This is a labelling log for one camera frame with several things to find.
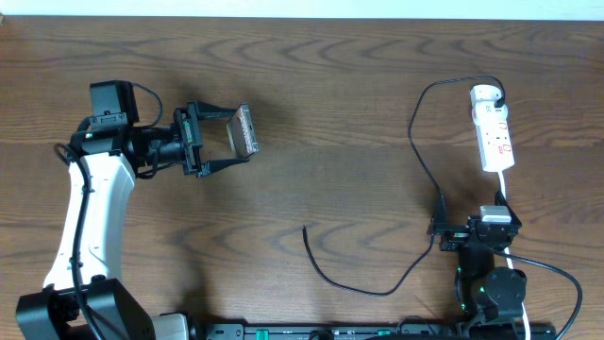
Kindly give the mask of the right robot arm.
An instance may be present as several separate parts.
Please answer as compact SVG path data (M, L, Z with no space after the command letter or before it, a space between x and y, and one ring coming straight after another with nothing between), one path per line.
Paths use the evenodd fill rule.
M497 266L495 255L503 252L518 234L522 223L502 193L493 205L482 206L465 225L447 221L445 202L437 203L427 234L441 237L439 249L458 256L455 294L465 319L456 324L464 337L493 333L496 327L511 329L523 315L527 278L524 272Z

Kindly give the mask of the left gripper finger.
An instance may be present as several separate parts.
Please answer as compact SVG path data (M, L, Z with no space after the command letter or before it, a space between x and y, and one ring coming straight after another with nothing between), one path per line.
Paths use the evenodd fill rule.
M229 166L238 165L249 162L249 159L226 159L226 160L210 160L201 164L199 171L196 176L198 178L207 177L211 174L217 173L221 170L228 168Z
M236 109L221 108L203 101L195 102L196 115L199 119L229 119Z

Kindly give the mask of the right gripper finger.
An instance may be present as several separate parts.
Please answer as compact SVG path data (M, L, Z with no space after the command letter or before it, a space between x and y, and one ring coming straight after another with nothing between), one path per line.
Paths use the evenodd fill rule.
M511 217L511 224L520 224L521 221L518 219L517 215L509 205L507 199L504 197L501 191L497 191L495 193L495 205L499 207L505 207L508 210L508 213Z
M435 213L432 215L431 223L436 227L443 227L447 225L447 212L445 205L445 196L441 189L437 190L438 199Z

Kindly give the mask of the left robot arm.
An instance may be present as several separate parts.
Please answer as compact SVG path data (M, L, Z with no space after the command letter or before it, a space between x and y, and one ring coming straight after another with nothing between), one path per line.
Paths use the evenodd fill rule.
M185 313L150 316L122 283L126 207L139 179L180 165L207 177L248 162L259 147L250 109L193 101L168 127L138 127L136 113L98 113L70 143L70 202L59 251L39 293L21 296L16 320L27 339L199 339Z

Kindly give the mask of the bronze Galaxy smartphone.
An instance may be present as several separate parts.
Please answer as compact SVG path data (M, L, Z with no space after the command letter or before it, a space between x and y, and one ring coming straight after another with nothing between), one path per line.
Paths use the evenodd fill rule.
M242 103L226 123L232 150L238 158L247 159L260 151L251 112L247 103Z

